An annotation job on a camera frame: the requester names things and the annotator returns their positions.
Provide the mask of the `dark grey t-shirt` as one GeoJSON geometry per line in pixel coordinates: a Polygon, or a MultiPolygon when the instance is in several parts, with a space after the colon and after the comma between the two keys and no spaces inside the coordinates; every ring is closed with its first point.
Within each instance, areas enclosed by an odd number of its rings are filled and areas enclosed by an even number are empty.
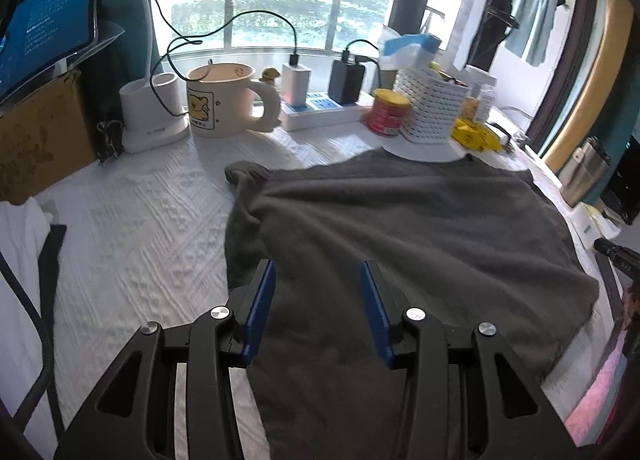
{"type": "Polygon", "coordinates": [[[444,324],[489,321],[537,381],[591,317],[597,280],[564,218],[527,171],[465,157],[404,160],[378,149],[348,161],[226,169],[235,202],[224,254],[239,287],[276,269],[248,370],[275,459],[385,459],[402,375],[374,349],[359,276],[375,261],[409,302],[444,324]]]}

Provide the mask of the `yellow tissue box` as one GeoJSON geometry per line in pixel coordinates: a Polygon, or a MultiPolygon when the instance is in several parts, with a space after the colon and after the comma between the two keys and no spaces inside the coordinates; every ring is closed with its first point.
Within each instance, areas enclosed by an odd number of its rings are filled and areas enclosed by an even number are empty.
{"type": "Polygon", "coordinates": [[[570,212],[570,222],[575,228],[582,246],[589,250],[593,243],[600,238],[614,240],[620,235],[618,228],[608,218],[605,218],[596,208],[578,203],[570,212]]]}

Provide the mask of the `yellow duck snack bag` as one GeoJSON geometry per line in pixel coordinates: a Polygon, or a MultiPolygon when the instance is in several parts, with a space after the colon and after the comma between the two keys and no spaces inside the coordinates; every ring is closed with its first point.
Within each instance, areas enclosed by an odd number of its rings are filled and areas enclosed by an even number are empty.
{"type": "Polygon", "coordinates": [[[457,118],[451,130],[451,138],[461,146],[472,151],[500,151],[502,145],[498,136],[486,128],[468,119],[457,118]]]}

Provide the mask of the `red tin can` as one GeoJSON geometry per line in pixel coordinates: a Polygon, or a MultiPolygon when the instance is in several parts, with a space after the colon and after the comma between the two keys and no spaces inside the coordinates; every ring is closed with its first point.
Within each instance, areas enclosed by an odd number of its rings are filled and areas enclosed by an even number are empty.
{"type": "Polygon", "coordinates": [[[411,110],[409,99],[386,88],[377,88],[373,93],[373,99],[371,111],[367,116],[368,129],[381,136],[397,136],[402,122],[411,110]]]}

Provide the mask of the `white power strip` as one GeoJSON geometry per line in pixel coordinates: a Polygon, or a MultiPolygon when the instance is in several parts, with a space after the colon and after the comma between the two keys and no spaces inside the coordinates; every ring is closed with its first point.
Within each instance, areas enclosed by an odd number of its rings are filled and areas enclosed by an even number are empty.
{"type": "Polygon", "coordinates": [[[300,107],[282,102],[279,120],[288,132],[325,128],[359,122],[370,112],[372,105],[373,97],[365,92],[360,93],[358,102],[349,105],[340,105],[328,94],[315,92],[309,93],[306,104],[300,107]]]}

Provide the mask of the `white perforated plastic basket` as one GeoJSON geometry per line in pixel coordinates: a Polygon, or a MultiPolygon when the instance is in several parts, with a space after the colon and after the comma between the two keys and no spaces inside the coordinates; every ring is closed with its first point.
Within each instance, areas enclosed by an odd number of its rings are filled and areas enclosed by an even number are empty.
{"type": "Polygon", "coordinates": [[[461,112],[469,87],[422,70],[397,71],[394,91],[410,102],[400,132],[414,144],[443,144],[461,112]]]}

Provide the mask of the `white desk lamp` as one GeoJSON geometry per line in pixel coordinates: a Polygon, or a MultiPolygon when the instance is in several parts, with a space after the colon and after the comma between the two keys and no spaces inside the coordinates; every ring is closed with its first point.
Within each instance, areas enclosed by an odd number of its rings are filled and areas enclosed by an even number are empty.
{"type": "Polygon", "coordinates": [[[146,32],[144,77],[119,90],[124,119],[122,146],[127,154],[172,144],[189,133],[178,76],[175,72],[153,73],[155,34],[151,5],[149,0],[141,1],[146,32]]]}

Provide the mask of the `cream cartoon mug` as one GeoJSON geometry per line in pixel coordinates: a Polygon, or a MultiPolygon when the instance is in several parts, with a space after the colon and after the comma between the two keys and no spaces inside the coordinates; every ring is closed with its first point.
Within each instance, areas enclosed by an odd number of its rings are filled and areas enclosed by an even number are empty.
{"type": "Polygon", "coordinates": [[[280,124],[280,95],[254,76],[253,67],[239,62],[209,62],[191,70],[186,77],[191,132],[226,138],[273,131],[280,124]]]}

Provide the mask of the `clear jar white lid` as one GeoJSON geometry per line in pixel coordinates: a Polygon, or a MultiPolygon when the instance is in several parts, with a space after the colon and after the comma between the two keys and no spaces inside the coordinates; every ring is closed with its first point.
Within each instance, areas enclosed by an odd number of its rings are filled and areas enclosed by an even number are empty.
{"type": "Polygon", "coordinates": [[[465,120],[483,124],[488,120],[490,109],[496,100],[497,79],[487,71],[469,64],[464,67],[463,76],[470,92],[465,99],[461,116],[465,120]]]}

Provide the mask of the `white garment black trim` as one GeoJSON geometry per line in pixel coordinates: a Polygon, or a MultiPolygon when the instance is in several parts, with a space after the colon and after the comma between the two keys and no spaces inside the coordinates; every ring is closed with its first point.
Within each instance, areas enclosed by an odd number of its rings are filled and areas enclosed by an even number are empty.
{"type": "MultiPolygon", "coordinates": [[[[54,222],[34,198],[19,206],[1,203],[1,255],[29,297],[53,340],[53,312],[66,227],[54,222]]],[[[42,344],[26,308],[1,280],[1,401],[15,414],[42,370],[42,344]]],[[[51,459],[64,432],[54,383],[38,402],[25,428],[26,440],[51,459]]]]}

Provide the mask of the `black power adapter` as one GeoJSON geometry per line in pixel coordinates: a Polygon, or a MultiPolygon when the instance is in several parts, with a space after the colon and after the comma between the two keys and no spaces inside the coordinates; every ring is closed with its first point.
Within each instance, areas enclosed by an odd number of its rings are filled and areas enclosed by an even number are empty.
{"type": "Polygon", "coordinates": [[[355,59],[349,50],[343,50],[341,58],[334,60],[329,80],[328,95],[340,105],[358,102],[366,67],[355,59]]]}

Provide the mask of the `white usb charger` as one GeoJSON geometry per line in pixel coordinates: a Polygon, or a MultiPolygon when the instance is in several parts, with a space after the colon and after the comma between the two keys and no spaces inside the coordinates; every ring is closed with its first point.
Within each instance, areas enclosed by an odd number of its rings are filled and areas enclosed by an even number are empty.
{"type": "Polygon", "coordinates": [[[299,62],[299,56],[292,54],[282,66],[281,96],[291,107],[306,105],[311,70],[299,62]]]}

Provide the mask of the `brown cardboard box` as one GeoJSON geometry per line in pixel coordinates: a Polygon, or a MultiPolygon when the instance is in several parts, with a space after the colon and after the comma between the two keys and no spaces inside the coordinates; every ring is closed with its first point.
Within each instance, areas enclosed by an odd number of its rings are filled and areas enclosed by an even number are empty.
{"type": "Polygon", "coordinates": [[[35,90],[1,118],[0,198],[22,204],[96,160],[73,70],[35,90]]]}

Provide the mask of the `blue white pack in basket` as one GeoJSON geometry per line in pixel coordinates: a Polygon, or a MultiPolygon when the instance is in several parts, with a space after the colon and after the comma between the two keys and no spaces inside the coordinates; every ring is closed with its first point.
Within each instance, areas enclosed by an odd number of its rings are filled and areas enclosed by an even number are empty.
{"type": "Polygon", "coordinates": [[[385,41],[378,64],[382,70],[431,67],[442,40],[431,33],[406,34],[385,41]]]}

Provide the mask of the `hanging teal towel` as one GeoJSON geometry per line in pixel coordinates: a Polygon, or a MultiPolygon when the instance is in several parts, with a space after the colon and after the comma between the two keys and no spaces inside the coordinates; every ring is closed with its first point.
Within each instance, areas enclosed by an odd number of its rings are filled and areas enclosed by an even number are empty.
{"type": "Polygon", "coordinates": [[[512,0],[512,27],[504,46],[532,67],[546,60],[547,47],[554,28],[555,12],[566,0],[512,0]]]}

